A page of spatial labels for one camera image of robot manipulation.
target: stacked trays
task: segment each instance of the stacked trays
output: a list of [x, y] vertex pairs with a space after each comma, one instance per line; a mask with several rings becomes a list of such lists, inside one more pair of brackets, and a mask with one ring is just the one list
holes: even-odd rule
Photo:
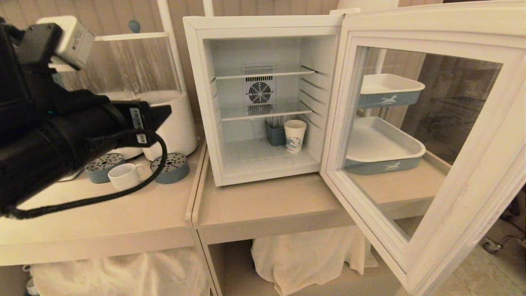
[[[358, 108], [411, 105], [425, 85], [393, 74], [363, 77]], [[379, 117], [354, 121], [344, 169], [372, 175], [409, 170], [420, 163], [426, 147], [420, 141]]]

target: white cloth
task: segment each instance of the white cloth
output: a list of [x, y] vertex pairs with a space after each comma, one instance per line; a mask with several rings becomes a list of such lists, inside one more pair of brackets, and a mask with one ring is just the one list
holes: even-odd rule
[[370, 249], [357, 226], [346, 226], [255, 239], [252, 258], [257, 273], [287, 296], [337, 278], [344, 262], [360, 274], [377, 267]]
[[41, 296], [209, 296], [195, 248], [33, 264]]

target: glass door panel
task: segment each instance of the glass door panel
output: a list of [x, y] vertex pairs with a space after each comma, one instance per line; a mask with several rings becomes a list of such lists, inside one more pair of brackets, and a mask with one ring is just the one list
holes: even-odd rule
[[340, 169], [410, 239], [462, 150], [502, 64], [362, 49], [367, 53], [361, 92], [347, 111], [353, 119], [346, 124]]

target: fridge shelf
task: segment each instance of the fridge shelf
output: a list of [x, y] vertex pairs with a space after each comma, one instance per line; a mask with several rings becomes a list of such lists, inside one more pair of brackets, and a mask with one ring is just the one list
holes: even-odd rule
[[312, 113], [302, 101], [281, 101], [268, 104], [235, 105], [221, 108], [222, 121], [264, 118]]
[[216, 79], [235, 79], [245, 77], [284, 76], [313, 74], [316, 71], [300, 65], [281, 65], [272, 68], [224, 68], [216, 71]]
[[228, 151], [228, 165], [225, 169], [227, 176], [246, 175], [247, 173], [275, 170], [283, 167], [309, 167], [319, 170], [319, 161], [302, 149], [300, 153], [291, 154], [285, 145], [272, 146], [267, 139], [250, 139], [226, 143]]

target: perforated lid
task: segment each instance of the perforated lid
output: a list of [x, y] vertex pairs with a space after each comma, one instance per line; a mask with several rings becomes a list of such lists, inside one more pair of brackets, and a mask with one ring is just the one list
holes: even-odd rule
[[[151, 170], [156, 171], [159, 167], [159, 164], [161, 163], [161, 157], [158, 157], [151, 163]], [[168, 158], [166, 160], [166, 165], [163, 168], [162, 173], [171, 172], [174, 170], [177, 170], [178, 168], [182, 167], [186, 163], [186, 156], [181, 153], [170, 153], [168, 154]]]
[[119, 153], [108, 153], [95, 159], [92, 162], [88, 162], [84, 169], [90, 172], [103, 171], [122, 162], [123, 160], [123, 156]]

